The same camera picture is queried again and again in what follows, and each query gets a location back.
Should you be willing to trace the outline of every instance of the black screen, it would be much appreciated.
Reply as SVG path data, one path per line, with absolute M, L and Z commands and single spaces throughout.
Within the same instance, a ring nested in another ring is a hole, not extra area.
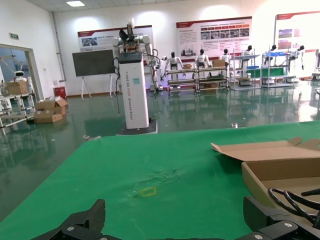
M 112 50 L 77 52 L 72 56 L 77 77 L 115 73 Z

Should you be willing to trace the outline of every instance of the box flap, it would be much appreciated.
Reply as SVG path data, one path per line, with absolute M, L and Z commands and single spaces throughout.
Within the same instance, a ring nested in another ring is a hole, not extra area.
M 55 102 L 56 102 L 56 104 L 57 104 L 58 106 L 60 106 L 60 107 L 63 107 L 63 106 L 68 105 L 67 101 L 64 100 L 63 98 L 61 98 L 61 99 L 59 99 L 59 100 L 56 100 Z
M 216 151 L 232 158 L 249 162 L 281 159 L 320 158 L 320 139 L 301 143 L 301 137 L 288 141 L 269 141 L 233 145 L 211 144 Z

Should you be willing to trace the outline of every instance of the yellow tape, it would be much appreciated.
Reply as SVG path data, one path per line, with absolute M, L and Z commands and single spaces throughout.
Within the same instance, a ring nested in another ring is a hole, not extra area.
M 157 188 L 155 186 L 147 187 L 141 190 L 141 196 L 144 198 L 154 195 L 157 195 Z

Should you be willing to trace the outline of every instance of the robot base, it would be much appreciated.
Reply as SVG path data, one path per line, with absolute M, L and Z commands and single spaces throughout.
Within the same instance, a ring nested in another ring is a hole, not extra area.
M 157 133 L 158 133 L 158 122 L 156 119 L 152 119 L 149 123 L 149 127 L 145 127 L 145 128 L 127 129 L 127 125 L 126 123 L 124 123 L 122 125 L 121 130 L 116 134 L 116 136 L 157 134 Z

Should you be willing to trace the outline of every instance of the open cardboard box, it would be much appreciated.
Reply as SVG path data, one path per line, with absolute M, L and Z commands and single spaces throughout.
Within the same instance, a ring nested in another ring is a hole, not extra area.
M 295 137 L 288 141 L 211 145 L 216 151 L 242 161 L 244 184 L 260 203 L 283 210 L 269 197 L 268 189 L 277 188 L 300 195 L 302 192 L 320 188 L 319 144 L 320 139 L 310 139 L 302 143 L 301 137 Z M 284 196 L 275 194 L 291 207 Z M 320 202 L 319 195 L 306 198 Z M 318 213 L 314 209 L 299 203 L 298 205 L 307 213 Z M 293 217 L 311 226 L 305 218 L 295 215 Z

